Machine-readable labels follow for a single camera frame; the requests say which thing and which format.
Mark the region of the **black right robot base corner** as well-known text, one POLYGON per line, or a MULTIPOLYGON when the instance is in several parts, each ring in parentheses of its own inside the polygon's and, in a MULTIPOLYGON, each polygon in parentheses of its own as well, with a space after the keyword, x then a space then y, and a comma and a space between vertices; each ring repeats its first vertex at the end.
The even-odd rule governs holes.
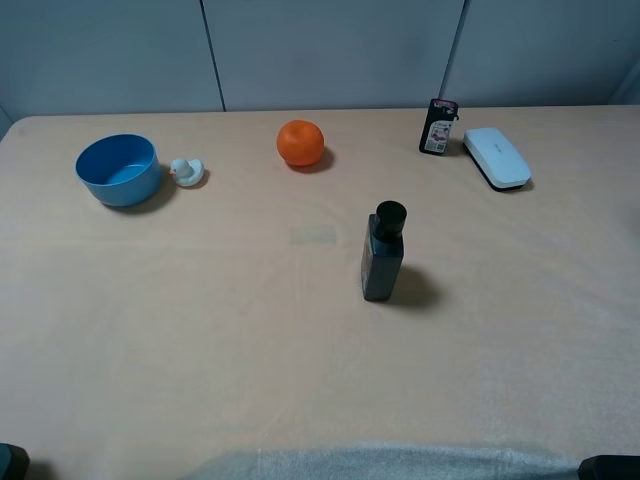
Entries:
POLYGON ((640 457, 597 455, 583 460, 578 468, 580 480, 640 480, 640 457))

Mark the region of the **black left robot base corner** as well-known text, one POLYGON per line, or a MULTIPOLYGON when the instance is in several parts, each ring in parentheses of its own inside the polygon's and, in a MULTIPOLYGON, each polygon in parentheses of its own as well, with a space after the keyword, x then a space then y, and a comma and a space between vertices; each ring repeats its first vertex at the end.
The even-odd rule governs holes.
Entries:
POLYGON ((1 480, 24 480, 29 464, 29 455, 23 448, 6 443, 0 444, 1 480))

